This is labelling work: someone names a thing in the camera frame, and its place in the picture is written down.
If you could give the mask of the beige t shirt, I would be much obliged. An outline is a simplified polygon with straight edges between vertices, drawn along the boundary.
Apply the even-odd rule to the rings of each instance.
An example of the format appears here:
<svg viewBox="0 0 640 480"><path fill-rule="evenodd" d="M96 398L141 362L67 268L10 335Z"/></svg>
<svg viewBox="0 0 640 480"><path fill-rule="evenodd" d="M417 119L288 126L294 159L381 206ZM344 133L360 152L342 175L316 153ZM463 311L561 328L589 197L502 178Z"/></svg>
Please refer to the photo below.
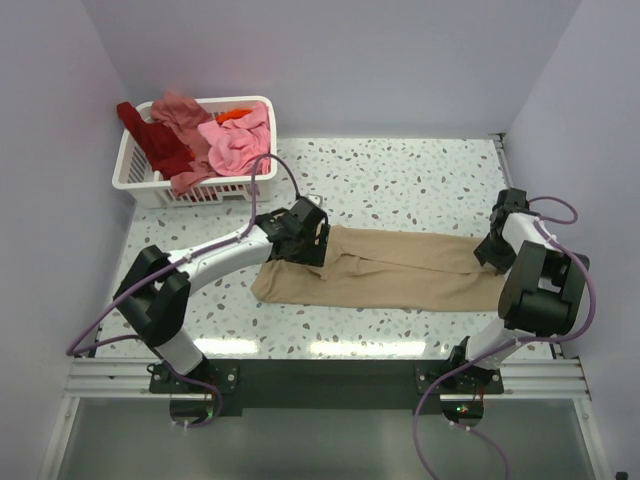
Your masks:
<svg viewBox="0 0 640 480"><path fill-rule="evenodd" d="M478 245L471 237L336 225L322 267L268 262L251 291L265 303L494 311L505 277L479 264Z"/></svg>

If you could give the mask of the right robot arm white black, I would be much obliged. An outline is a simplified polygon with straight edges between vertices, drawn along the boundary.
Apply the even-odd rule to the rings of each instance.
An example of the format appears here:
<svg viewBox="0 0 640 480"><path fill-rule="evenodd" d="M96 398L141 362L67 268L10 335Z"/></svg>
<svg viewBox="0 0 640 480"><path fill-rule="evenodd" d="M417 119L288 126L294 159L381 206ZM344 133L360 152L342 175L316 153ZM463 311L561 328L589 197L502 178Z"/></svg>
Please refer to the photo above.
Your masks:
<svg viewBox="0 0 640 480"><path fill-rule="evenodd" d="M497 315L481 332L465 337L432 375L443 388L473 392L499 378L505 359L531 342L564 337L573 329L589 260L567 253L531 209L523 190L499 192L490 230L474 255L505 276Z"/></svg>

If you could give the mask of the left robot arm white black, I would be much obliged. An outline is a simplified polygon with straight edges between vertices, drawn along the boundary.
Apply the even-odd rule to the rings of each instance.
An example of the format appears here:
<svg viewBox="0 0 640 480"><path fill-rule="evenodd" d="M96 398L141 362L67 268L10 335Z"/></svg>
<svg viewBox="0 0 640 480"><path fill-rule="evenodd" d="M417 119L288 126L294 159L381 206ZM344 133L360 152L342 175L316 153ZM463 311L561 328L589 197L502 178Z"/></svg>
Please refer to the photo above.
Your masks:
<svg viewBox="0 0 640 480"><path fill-rule="evenodd" d="M214 392L213 367L184 327L190 297L236 271L272 261L321 267L327 252L327 213L297 196L289 208L254 213L240 229L173 252L143 249L113 298L114 308L161 361L160 377L185 392Z"/></svg>

